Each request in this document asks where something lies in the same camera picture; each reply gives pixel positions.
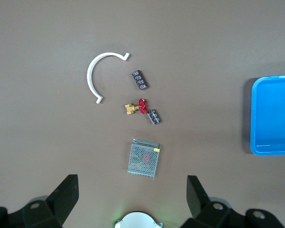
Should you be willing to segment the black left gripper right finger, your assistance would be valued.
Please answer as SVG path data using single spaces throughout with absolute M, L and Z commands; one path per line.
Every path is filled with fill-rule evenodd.
M 248 209 L 241 215 L 225 203 L 211 200 L 197 176 L 187 177 L 187 204 L 192 217 L 182 228 L 283 228 L 275 215 L 263 209 Z

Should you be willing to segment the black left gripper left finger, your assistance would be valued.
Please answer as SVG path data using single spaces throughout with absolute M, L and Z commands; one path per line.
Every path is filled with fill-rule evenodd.
M 78 199 L 78 175 L 68 175 L 49 196 L 34 198 L 16 212 L 0 207 L 0 228 L 61 228 Z

